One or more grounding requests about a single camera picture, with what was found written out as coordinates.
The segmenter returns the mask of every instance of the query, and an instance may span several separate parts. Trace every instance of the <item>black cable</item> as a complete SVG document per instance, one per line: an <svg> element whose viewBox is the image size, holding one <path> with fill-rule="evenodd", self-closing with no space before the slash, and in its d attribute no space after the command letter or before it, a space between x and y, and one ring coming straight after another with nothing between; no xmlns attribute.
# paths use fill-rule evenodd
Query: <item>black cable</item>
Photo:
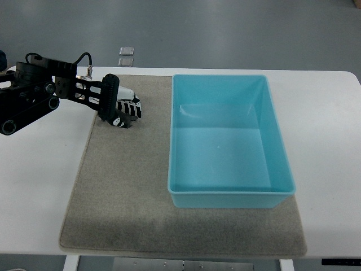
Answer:
<svg viewBox="0 0 361 271"><path fill-rule="evenodd" d="M79 64L79 62L84 58L84 56L88 56L89 57L89 65L92 65L92 61L91 61L91 55L88 52L83 53L78 59L77 61L75 61L73 64Z"/></svg>
<svg viewBox="0 0 361 271"><path fill-rule="evenodd" d="M39 58L42 58L42 56L41 56L40 54L37 54L37 53L29 53L29 54L27 54L27 55L25 56L25 60L27 61L28 64L30 64L30 62L29 62L29 60L28 60L28 57L29 57L30 55L35 55L35 56L37 56L37 57L39 57Z"/></svg>

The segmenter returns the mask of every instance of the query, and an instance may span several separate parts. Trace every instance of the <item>white table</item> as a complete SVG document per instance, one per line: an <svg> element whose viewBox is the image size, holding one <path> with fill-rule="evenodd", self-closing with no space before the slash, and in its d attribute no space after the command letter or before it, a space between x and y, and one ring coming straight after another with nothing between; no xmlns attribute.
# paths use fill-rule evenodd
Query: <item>white table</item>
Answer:
<svg viewBox="0 0 361 271"><path fill-rule="evenodd" d="M306 257L361 257L361 86L353 74L95 67L93 76L107 73L266 75L297 186ZM0 135L0 253L64 254L58 237L93 115L61 100L32 125Z"/></svg>

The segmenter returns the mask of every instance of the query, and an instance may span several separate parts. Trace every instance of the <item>felt mat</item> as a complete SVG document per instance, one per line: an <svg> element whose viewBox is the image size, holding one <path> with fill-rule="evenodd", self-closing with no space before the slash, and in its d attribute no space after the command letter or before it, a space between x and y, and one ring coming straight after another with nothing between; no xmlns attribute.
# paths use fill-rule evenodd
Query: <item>felt mat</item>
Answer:
<svg viewBox="0 0 361 271"><path fill-rule="evenodd" d="M60 233L65 252L171 259L306 253L295 197L273 209L177 208L167 188L171 77L120 76L142 102L130 129L96 117Z"/></svg>

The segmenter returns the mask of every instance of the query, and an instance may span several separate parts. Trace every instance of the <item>plastic storage tub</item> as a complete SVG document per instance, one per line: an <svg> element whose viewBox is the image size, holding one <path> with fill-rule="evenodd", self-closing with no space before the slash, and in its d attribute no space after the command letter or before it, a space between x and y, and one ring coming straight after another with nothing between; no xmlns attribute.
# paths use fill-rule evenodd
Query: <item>plastic storage tub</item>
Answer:
<svg viewBox="0 0 361 271"><path fill-rule="evenodd" d="M295 185L265 76L173 76L168 190L176 207L272 208Z"/></svg>

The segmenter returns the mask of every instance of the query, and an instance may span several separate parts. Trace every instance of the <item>metal plate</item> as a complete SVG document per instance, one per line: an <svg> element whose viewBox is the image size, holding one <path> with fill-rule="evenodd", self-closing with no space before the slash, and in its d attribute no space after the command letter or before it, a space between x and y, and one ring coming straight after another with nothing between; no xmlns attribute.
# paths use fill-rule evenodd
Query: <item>metal plate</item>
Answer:
<svg viewBox="0 0 361 271"><path fill-rule="evenodd" d="M112 271L182 271L183 261L163 259L120 258L114 259Z"/></svg>
<svg viewBox="0 0 361 271"><path fill-rule="evenodd" d="M253 264L184 261L183 271L253 271Z"/></svg>
<svg viewBox="0 0 361 271"><path fill-rule="evenodd" d="M133 66L133 58L119 58L118 66L132 67Z"/></svg>
<svg viewBox="0 0 361 271"><path fill-rule="evenodd" d="M121 47L119 51L119 55L133 55L134 47Z"/></svg>
<svg viewBox="0 0 361 271"><path fill-rule="evenodd" d="M212 261L181 261L165 259L114 259L112 271L254 271L250 263L219 263Z"/></svg>

